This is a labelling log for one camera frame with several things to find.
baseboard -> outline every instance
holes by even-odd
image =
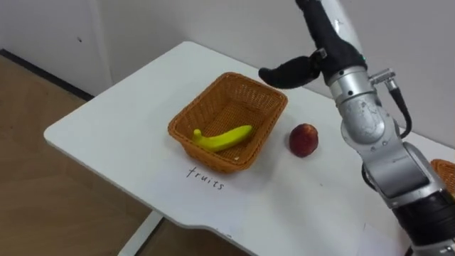
[[[23,58],[18,57],[17,55],[14,55],[13,53],[10,53],[5,49],[0,50],[0,55],[85,101],[89,101],[94,98],[93,95],[84,92],[83,90],[77,88],[76,86],[71,85],[70,83],[52,75],[51,73],[35,66],[34,64],[28,62],[27,60],[24,60]]]

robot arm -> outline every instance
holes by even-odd
[[[455,201],[422,153],[402,138],[382,108],[375,85],[384,82],[409,117],[391,70],[368,76],[360,44],[338,0],[296,0],[316,44],[301,56],[259,76],[292,89],[323,74],[343,118],[341,134],[363,160],[364,179],[393,211],[418,256],[455,255]]]

white table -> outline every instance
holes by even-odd
[[[194,165],[167,135],[167,124],[227,71],[259,80],[256,68],[185,42],[45,131],[50,144],[154,209],[121,255],[133,255],[161,215],[183,227],[210,229],[256,255],[354,256],[366,224],[407,245],[391,211],[363,183],[360,157],[341,138],[335,103],[304,88],[285,92],[289,104],[258,160],[231,178],[258,180],[249,190],[231,188],[245,193],[242,200],[230,201],[231,208],[240,209],[237,215],[223,216],[236,223],[235,230],[220,230],[209,221],[204,213],[213,211],[211,205],[202,203],[195,213],[185,203],[169,203],[160,189],[171,182],[151,188],[163,171],[177,172],[167,166]],[[303,122],[318,129],[320,142],[311,156],[299,159],[284,142]],[[453,161],[453,149],[416,134],[408,138],[428,159]],[[191,194],[193,189],[198,188],[190,185],[175,194]]]

table leg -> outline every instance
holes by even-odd
[[[162,219],[163,216],[153,210],[128,240],[118,256],[135,256]]]

wooden floor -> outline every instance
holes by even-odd
[[[0,255],[117,255],[150,210],[46,144],[82,100],[0,56]],[[140,256],[246,255],[165,221]]]

